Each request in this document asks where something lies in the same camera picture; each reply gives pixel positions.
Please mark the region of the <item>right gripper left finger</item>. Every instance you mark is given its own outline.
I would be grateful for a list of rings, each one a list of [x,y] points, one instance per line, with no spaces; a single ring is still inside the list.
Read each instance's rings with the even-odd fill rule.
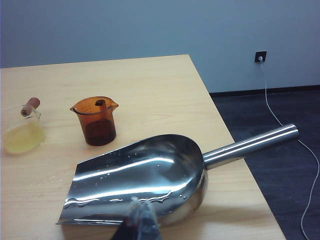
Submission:
[[[137,240],[138,239],[138,222],[141,211],[140,202],[137,197],[131,199],[128,215],[112,236],[112,240]]]

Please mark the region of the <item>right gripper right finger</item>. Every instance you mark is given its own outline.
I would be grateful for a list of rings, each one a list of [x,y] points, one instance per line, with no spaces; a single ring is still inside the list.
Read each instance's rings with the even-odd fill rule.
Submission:
[[[142,203],[138,222],[137,222],[138,240],[162,240],[157,216],[153,210],[152,203],[146,201]]]

